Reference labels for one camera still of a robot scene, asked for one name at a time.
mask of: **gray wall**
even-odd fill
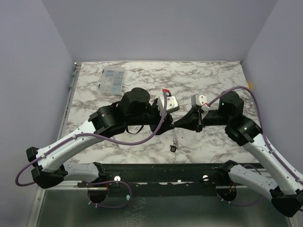
[[[36,187],[15,175],[28,147],[55,141],[74,64],[40,0],[1,1],[0,31],[0,226],[24,227]]]
[[[303,1],[279,0],[243,63],[268,137],[303,172]]]
[[[242,61],[277,0],[42,2],[75,61]]]

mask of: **robotic arm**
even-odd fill
[[[153,134],[138,143],[120,144],[138,145],[174,128],[201,132],[206,126],[225,125],[228,137],[250,152],[273,179],[258,175],[233,161],[224,163],[218,169],[222,178],[259,192],[288,217],[292,217],[303,206],[303,175],[274,147],[270,149],[267,146],[268,141],[265,141],[261,128],[243,115],[244,101],[236,92],[224,94],[220,98],[218,110],[209,110],[205,96],[192,96],[191,110],[174,124],[170,113],[179,110],[174,96],[169,94],[166,97],[164,92],[164,97],[159,97],[152,105],[149,100],[147,91],[134,88],[126,92],[120,102],[99,108],[80,127],[54,144],[41,149],[29,148],[27,158],[34,166],[34,182],[42,188],[50,188],[69,180],[88,183],[106,181],[100,163],[76,164],[68,162],[68,159],[104,139],[117,142],[109,138],[123,133],[130,125],[149,125]]]

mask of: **marble pattern tabletop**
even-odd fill
[[[191,107],[190,97],[202,94],[211,101],[221,92],[236,86],[247,86],[240,62],[169,62],[169,61],[117,61],[82,63],[75,94],[68,116],[65,134],[80,126],[98,108],[119,101],[122,96],[106,96],[100,93],[98,85],[105,66],[125,67],[126,75],[123,93],[134,87],[142,87],[153,99],[162,95],[162,88],[168,88],[175,95],[180,110],[172,113],[174,120],[184,116]],[[247,91],[238,90],[244,100],[244,114],[257,120],[254,104]],[[130,127],[136,131],[139,127]],[[128,133],[114,136],[116,140],[135,142],[150,135],[149,126],[137,135]],[[79,163],[223,163],[229,159],[236,162],[256,162],[256,159],[224,133],[223,126],[210,126],[196,133],[176,129],[179,148],[170,152],[173,132],[155,136],[138,146],[124,146],[103,141],[74,156],[70,161]]]

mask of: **gray floor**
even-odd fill
[[[217,197],[137,197],[123,209],[88,205],[86,190],[45,192],[38,227],[287,227],[289,221],[264,199],[252,207],[235,207]],[[237,202],[250,202],[258,195],[239,189]],[[120,204],[124,198],[108,204]]]

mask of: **plastic container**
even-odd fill
[[[125,71],[123,67],[105,67],[101,74],[100,92],[121,95]]]

